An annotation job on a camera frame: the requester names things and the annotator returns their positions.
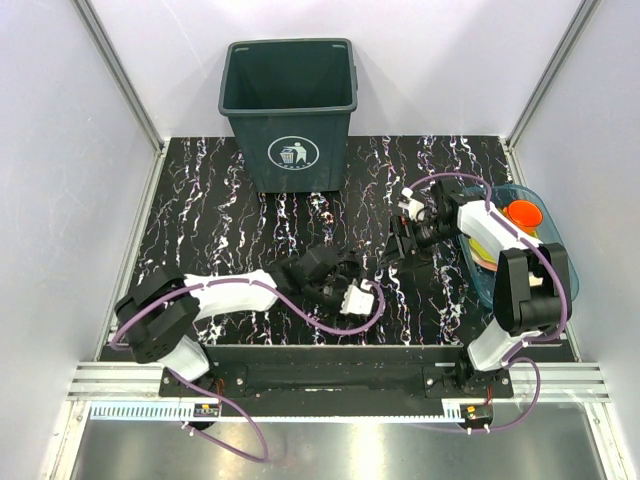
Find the black trash bag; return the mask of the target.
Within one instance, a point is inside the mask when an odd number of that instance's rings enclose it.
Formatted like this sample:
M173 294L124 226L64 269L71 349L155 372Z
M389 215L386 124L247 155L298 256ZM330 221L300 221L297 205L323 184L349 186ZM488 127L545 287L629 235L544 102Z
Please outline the black trash bag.
M346 263L343 276L349 284L360 284L363 280L374 280L380 271L394 265L400 259L397 250L369 251L343 249L340 251Z

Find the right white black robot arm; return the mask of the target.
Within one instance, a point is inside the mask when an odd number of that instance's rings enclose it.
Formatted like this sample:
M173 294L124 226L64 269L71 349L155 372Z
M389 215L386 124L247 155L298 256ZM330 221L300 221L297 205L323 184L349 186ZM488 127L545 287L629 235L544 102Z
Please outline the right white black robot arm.
M431 205L415 198L415 184L402 190L381 262L399 272L431 266L435 246L460 235L495 260L493 319L443 377L444 387L472 397L499 382L520 350L563 332L572 311L571 279L563 245L544 243L509 220L495 206L491 186L473 193L457 179L427 177Z

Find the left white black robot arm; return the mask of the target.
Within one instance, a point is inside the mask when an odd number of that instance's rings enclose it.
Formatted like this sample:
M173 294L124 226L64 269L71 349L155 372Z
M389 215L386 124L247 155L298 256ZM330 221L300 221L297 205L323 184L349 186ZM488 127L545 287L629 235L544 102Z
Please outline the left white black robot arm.
M130 288L114 313L137 363L157 362L176 372L190 393L203 396L214 388L216 372L188 328L207 317L265 312L279 294L341 315L367 316L374 302L354 255L316 246L239 275L199 276L160 266Z

